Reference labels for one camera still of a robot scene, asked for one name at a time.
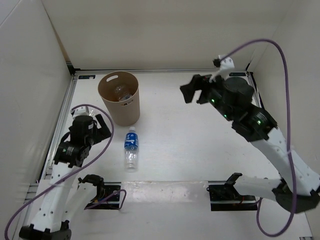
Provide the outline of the blue label plastic bottle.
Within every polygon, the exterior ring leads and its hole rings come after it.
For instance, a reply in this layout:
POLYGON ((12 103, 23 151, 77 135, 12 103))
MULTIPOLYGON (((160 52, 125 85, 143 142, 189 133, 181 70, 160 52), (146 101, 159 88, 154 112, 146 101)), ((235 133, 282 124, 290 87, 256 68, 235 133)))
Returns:
POLYGON ((131 126, 124 139, 124 165, 127 171, 138 169, 139 137, 134 126, 131 126))

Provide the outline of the green label clear bottle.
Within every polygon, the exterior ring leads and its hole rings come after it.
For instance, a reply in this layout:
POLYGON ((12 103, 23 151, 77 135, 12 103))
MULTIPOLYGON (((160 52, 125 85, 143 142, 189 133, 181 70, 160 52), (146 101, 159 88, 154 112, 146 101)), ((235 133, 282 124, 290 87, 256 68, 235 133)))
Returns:
POLYGON ((115 87, 114 95, 119 102, 125 101, 132 97, 131 91, 126 84, 121 84, 115 87))

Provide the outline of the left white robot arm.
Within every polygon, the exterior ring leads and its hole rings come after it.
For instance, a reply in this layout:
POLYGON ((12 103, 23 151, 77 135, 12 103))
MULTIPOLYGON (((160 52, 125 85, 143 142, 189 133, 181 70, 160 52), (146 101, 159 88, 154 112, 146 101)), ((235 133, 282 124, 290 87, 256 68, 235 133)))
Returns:
POLYGON ((92 199, 105 195, 104 179, 95 174, 79 178, 75 195, 69 193, 84 160, 92 146, 110 140, 112 132, 101 114, 92 117, 78 115, 69 131, 62 137, 53 159, 49 190, 31 223, 22 226, 19 237, 23 240, 69 240, 72 236, 70 222, 92 199))

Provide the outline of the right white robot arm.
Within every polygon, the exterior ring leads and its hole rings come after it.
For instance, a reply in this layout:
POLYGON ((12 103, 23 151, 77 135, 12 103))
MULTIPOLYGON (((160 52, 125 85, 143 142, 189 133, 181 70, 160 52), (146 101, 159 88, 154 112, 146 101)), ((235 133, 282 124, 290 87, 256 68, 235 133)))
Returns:
POLYGON ((198 104, 210 103, 232 129, 258 149, 276 168, 278 179, 253 178, 233 173, 223 185, 209 191, 222 201, 241 196, 255 196, 277 202, 288 212, 292 209, 296 187, 295 213, 315 209, 320 203, 320 175, 308 167, 287 141, 274 118, 263 108, 252 104, 254 88, 241 77, 223 79, 220 75, 196 74, 188 84, 180 86, 184 101, 191 103, 200 91, 198 104))

